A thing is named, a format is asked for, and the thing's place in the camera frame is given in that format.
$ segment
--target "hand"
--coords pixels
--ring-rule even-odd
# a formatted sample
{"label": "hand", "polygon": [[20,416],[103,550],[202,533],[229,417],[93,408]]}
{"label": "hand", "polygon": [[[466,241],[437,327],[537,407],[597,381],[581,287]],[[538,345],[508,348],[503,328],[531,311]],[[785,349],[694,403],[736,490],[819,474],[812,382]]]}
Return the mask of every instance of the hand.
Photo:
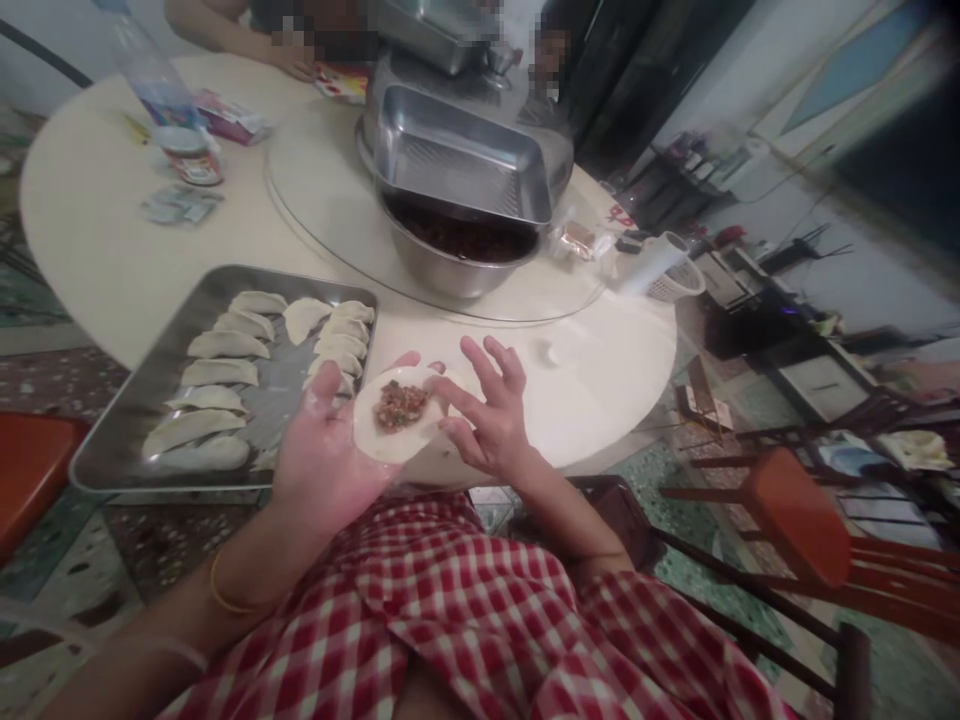
{"label": "hand", "polygon": [[432,383],[433,391],[463,413],[476,430],[463,418],[441,420],[440,429],[457,446],[467,465],[513,485],[524,464],[537,454],[527,441],[523,425],[523,390],[527,377],[516,350],[506,349],[492,337],[484,339],[483,346],[497,361],[502,375],[477,343],[468,337],[460,341],[460,349],[480,379],[486,403],[448,378]]}
{"label": "hand", "polygon": [[[420,353],[408,352],[392,367],[417,365]],[[442,363],[434,363],[444,372]],[[325,362],[303,394],[300,409],[287,426],[271,503],[291,520],[331,539],[362,515],[397,477],[401,465],[387,465],[361,452],[353,441],[351,401],[332,410],[340,386],[340,368]]]}

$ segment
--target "metal bowl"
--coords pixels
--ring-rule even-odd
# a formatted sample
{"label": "metal bowl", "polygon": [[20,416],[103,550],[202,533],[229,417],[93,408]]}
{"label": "metal bowl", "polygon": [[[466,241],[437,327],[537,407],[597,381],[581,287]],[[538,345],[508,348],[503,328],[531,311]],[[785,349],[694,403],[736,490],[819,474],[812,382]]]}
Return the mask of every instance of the metal bowl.
{"label": "metal bowl", "polygon": [[452,297],[474,299],[503,285],[520,266],[537,256],[540,234],[531,233],[526,254],[506,263],[482,263],[462,260],[428,245],[408,230],[390,211],[388,202],[378,193],[380,207],[390,220],[397,255],[413,277],[425,286]]}

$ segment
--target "red stool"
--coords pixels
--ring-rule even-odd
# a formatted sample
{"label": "red stool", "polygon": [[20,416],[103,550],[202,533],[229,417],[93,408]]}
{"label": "red stool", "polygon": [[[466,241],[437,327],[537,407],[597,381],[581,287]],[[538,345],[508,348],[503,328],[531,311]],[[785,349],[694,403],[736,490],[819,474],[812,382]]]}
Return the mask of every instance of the red stool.
{"label": "red stool", "polygon": [[82,420],[0,413],[0,565],[66,486],[89,429]]}

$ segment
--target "dumpling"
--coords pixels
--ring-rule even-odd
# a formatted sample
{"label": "dumpling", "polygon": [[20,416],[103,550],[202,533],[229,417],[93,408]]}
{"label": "dumpling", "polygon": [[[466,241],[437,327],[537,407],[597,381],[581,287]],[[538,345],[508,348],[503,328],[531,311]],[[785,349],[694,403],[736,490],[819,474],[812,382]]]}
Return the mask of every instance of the dumpling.
{"label": "dumpling", "polygon": [[323,340],[331,335],[347,335],[364,344],[370,342],[370,331],[367,330],[367,326],[359,320],[350,318],[330,318],[320,331],[320,339]]}
{"label": "dumpling", "polygon": [[[313,378],[316,376],[316,373],[313,375],[307,375],[307,379],[303,381],[303,389],[306,390],[307,386],[313,382]],[[337,388],[337,395],[346,395],[347,397],[353,397],[356,391],[353,388],[353,378],[347,375],[343,370],[340,371],[340,387]]]}
{"label": "dumpling", "polygon": [[224,472],[236,470],[250,455],[250,445],[233,435],[208,440],[195,448],[178,448],[157,458],[157,465],[165,470],[182,473]]}
{"label": "dumpling", "polygon": [[267,320],[263,315],[247,312],[246,310],[231,310],[225,312],[217,318],[213,325],[214,330],[236,330],[244,332],[253,337],[263,338],[273,342],[276,339],[276,332],[273,329],[273,323]]}
{"label": "dumpling", "polygon": [[347,375],[357,377],[363,372],[363,366],[360,364],[360,361],[346,350],[327,350],[317,355],[316,359],[310,364],[307,375],[316,375],[320,372],[320,366],[327,360],[333,360]]}
{"label": "dumpling", "polygon": [[363,360],[367,356],[367,344],[350,335],[327,335],[317,340],[317,344],[313,346],[317,355],[337,350],[346,350],[357,360]]}
{"label": "dumpling", "polygon": [[386,433],[374,417],[374,408],[379,404],[381,390],[396,381],[403,387],[423,387],[432,377],[439,375],[426,365],[398,367],[387,370],[374,378],[357,396],[353,408],[353,439],[357,447],[374,460],[401,465],[411,460],[423,448],[438,437],[443,437],[437,423],[443,419],[443,408],[436,397],[431,396],[420,419],[396,433]]}
{"label": "dumpling", "polygon": [[230,303],[229,310],[246,310],[261,315],[277,315],[287,309],[283,295],[259,290],[244,290]]}
{"label": "dumpling", "polygon": [[184,408],[200,409],[220,409],[236,410],[237,412],[246,412],[243,401],[236,392],[223,385],[203,385],[193,388],[189,393],[181,397],[167,400],[164,403],[174,410],[183,410]]}
{"label": "dumpling", "polygon": [[333,312],[333,308],[314,298],[301,298],[283,311],[290,342],[300,345],[317,323]]}
{"label": "dumpling", "polygon": [[362,302],[347,300],[337,305],[337,309],[333,311],[333,316],[359,320],[360,322],[370,324],[377,314],[372,307],[364,305]]}
{"label": "dumpling", "polygon": [[209,360],[215,357],[270,357],[267,346],[251,335],[236,330],[210,330],[200,333],[187,348],[188,357]]}
{"label": "dumpling", "polygon": [[222,430],[237,430],[247,421],[229,410],[197,410],[160,423],[143,441],[142,454],[149,459],[170,448],[184,445]]}
{"label": "dumpling", "polygon": [[249,360],[197,360],[183,371],[182,387],[243,383],[258,387],[256,366]]}

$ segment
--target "jar lid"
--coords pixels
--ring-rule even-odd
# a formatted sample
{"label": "jar lid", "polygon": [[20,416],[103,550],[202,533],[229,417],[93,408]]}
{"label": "jar lid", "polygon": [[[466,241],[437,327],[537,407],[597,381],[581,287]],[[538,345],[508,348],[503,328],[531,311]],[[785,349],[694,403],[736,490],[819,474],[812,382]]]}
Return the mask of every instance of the jar lid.
{"label": "jar lid", "polygon": [[195,153],[205,150],[206,140],[191,128],[163,125],[153,129],[153,141],[164,150],[176,153]]}

